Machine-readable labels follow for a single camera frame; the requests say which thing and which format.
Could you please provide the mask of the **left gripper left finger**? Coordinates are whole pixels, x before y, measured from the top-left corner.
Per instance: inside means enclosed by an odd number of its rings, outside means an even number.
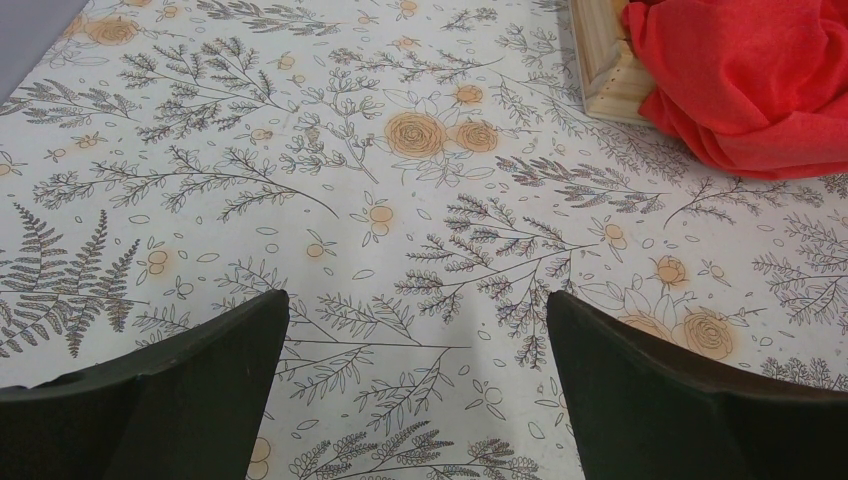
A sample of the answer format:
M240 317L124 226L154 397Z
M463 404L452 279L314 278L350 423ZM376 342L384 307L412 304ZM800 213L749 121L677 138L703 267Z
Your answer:
M289 325L265 292L184 333L1 392L5 479L242 479Z

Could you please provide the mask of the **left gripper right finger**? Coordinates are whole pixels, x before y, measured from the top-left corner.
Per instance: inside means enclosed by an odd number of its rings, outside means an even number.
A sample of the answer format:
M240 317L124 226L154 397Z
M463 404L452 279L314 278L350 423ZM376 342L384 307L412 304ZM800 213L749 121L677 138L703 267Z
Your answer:
M847 396L739 370L558 291L551 350L589 479L843 479Z

